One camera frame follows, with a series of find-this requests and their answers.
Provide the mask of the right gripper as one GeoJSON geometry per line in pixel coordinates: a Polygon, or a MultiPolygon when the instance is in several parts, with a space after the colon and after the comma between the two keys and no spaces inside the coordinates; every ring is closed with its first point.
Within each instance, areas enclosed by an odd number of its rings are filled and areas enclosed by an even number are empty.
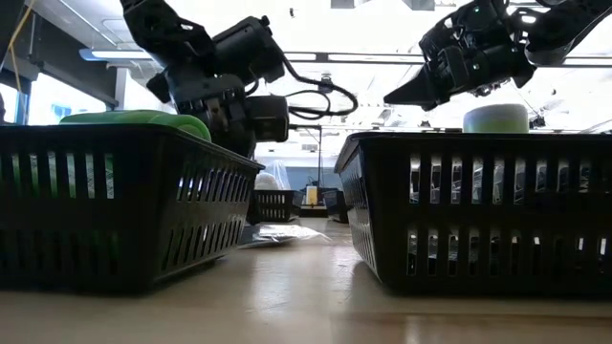
{"type": "Polygon", "coordinates": [[[440,51],[406,84],[384,96],[383,101],[430,111],[458,94],[486,97],[509,80],[521,88],[535,71],[536,67],[515,45],[484,50],[453,46],[440,51]]]}

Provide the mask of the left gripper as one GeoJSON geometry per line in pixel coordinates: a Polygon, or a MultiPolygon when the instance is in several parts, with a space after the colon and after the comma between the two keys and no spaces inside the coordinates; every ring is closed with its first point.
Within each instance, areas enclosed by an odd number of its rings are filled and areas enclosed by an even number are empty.
{"type": "Polygon", "coordinates": [[[154,75],[146,88],[161,102],[171,102],[181,115],[201,120],[211,141],[251,158],[259,142],[284,142],[289,137],[289,108],[285,97],[249,96],[236,75],[195,77],[154,75]]]}

